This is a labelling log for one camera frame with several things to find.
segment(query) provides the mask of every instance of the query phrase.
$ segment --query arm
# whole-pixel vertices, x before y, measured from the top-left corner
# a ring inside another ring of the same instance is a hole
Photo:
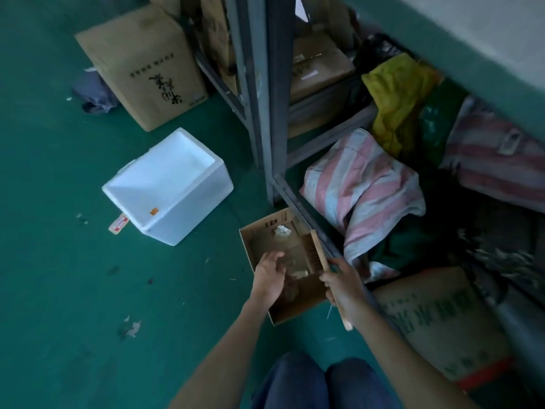
[[[328,299],[343,308],[346,318],[358,329],[380,367],[407,409],[475,409],[462,391],[409,347],[388,323],[370,307],[358,272],[344,259],[330,260],[338,273],[320,279],[330,287]]]
[[[181,387],[169,409],[232,409],[240,405],[261,325],[284,286],[286,268],[276,264],[283,255],[263,254],[240,315]]]

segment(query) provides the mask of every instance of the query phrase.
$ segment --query hand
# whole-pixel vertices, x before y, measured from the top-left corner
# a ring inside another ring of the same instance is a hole
[[[286,267],[277,264],[277,260],[283,256],[281,251],[265,253],[255,268],[250,300],[262,305],[265,310],[271,308],[284,288]]]
[[[320,275],[320,280],[329,287],[325,295],[332,305],[343,309],[348,321],[353,322],[356,320],[358,306],[367,303],[364,284],[358,272],[344,258],[328,258],[328,262],[338,266],[340,270],[337,273],[324,272]]]

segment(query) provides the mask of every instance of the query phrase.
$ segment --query green floor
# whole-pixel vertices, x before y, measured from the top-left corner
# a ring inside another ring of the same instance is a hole
[[[246,131],[222,98],[152,133],[124,109],[90,116],[66,100],[91,65],[72,34],[135,5],[0,1],[2,407],[163,408],[250,292],[238,229],[273,208]],[[234,191],[176,247],[132,225],[109,233],[119,210],[100,187],[180,126],[223,158]],[[287,350],[304,350],[324,368],[370,358],[336,311],[326,319],[328,309],[264,324],[245,405]],[[142,326],[121,340],[128,315]]]

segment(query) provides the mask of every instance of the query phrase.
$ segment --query pink striped fabric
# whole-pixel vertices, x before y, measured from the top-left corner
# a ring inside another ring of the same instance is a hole
[[[401,218],[426,212],[418,174],[364,129],[337,141],[311,165],[300,192],[345,236],[344,257],[355,267]]]
[[[464,103],[448,137],[441,168],[460,185],[514,205],[545,213],[545,149],[498,117],[480,100]],[[519,136],[513,145],[509,138]]]

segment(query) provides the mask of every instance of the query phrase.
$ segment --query left hand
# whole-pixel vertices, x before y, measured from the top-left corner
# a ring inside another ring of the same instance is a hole
[[[277,264],[277,260],[283,256],[282,251],[265,253],[255,268],[250,300],[262,305],[265,310],[270,309],[282,294],[286,267]]]

